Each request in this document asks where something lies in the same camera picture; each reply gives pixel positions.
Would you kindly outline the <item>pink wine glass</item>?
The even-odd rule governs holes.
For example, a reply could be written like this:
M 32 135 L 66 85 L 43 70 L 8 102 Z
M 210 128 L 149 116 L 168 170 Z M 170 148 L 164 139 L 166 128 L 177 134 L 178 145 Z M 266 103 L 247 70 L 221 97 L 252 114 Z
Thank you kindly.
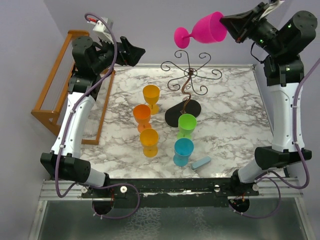
M 213 12 L 201 18 L 193 27 L 191 32 L 184 27 L 178 27 L 173 35 L 176 46 L 185 49 L 190 44 L 190 38 L 193 38 L 202 44 L 219 43 L 225 40 L 227 36 L 226 27 L 220 22 L 224 15 L 219 12 Z

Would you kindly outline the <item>orange wine glass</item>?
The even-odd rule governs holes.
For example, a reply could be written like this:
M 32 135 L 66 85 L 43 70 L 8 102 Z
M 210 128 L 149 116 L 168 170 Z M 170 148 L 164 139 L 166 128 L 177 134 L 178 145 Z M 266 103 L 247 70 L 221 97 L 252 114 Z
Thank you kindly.
M 133 109 L 133 117 L 138 123 L 137 130 L 141 133 L 145 129 L 152 128 L 150 124 L 151 109 L 145 104 L 139 104 Z

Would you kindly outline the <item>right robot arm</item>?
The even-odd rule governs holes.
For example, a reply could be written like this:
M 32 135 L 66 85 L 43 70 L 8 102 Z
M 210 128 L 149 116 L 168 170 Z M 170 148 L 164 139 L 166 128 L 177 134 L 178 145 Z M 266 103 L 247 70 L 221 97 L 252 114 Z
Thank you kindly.
M 267 172 L 299 162 L 305 164 L 312 158 L 301 131 L 301 90 L 308 75 L 300 53 L 315 39 L 318 21 L 311 12 L 301 10 L 276 29 L 267 15 L 279 4 L 262 2 L 252 10 L 220 19 L 237 43 L 251 39 L 267 52 L 263 69 L 273 99 L 272 145 L 257 147 L 253 161 L 233 172 L 229 189 L 236 196 Z

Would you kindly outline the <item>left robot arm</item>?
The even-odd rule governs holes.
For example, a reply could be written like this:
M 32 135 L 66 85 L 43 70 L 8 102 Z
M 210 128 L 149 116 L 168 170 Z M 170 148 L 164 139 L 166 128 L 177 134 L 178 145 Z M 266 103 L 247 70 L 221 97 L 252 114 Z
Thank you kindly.
M 41 164 L 52 177 L 93 186 L 94 193 L 101 198 L 110 193 L 109 176 L 80 158 L 85 125 L 102 84 L 101 73 L 108 70 L 111 74 L 114 64 L 134 67 L 145 52 L 124 36 L 116 44 L 97 43 L 89 36 L 72 41 L 75 67 L 68 81 L 65 116 L 50 152 L 40 157 Z

